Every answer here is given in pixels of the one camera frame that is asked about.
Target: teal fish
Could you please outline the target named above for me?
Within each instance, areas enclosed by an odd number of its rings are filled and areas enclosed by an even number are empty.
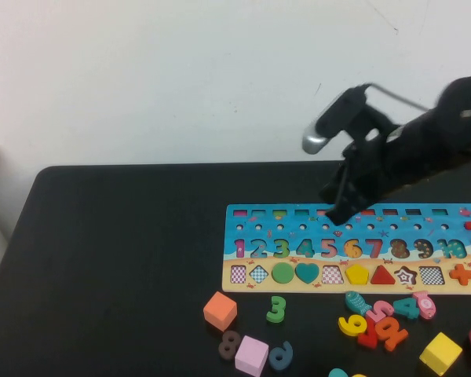
[[[361,295],[354,291],[349,291],[345,294],[345,304],[351,309],[354,313],[357,313],[361,316],[371,309],[371,305],[368,305],[364,298]]]

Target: star shape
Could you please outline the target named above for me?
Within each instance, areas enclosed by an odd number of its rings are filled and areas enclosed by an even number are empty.
[[[416,283],[415,277],[417,276],[417,273],[414,271],[411,271],[407,267],[401,267],[401,269],[396,271],[395,274],[400,280],[401,284],[415,284]]]

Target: wooden puzzle board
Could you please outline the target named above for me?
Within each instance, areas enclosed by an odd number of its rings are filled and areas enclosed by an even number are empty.
[[[229,205],[223,290],[471,295],[471,279],[461,285],[450,277],[457,265],[471,271],[471,230],[465,227],[471,203],[376,204],[339,226],[324,215],[328,208]],[[379,266],[378,274],[385,269],[394,284],[371,283]],[[293,276],[281,284],[272,272],[277,275],[283,267],[288,273],[292,269]],[[348,269],[367,271],[367,284],[351,284]]]

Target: yellow cube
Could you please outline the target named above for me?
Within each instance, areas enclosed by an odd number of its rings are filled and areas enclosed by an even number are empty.
[[[461,352],[462,348],[441,332],[428,344],[419,358],[435,373],[443,375]]]

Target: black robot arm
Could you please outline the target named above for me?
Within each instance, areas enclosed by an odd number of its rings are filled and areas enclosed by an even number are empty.
[[[369,86],[346,90],[302,142],[306,152],[317,153],[342,130],[352,138],[344,163],[319,192],[334,205],[326,216],[335,225],[405,185],[471,161],[471,77],[451,83],[436,107],[402,126],[396,138],[389,135],[398,126],[366,103]],[[373,129],[378,136],[367,140]]]

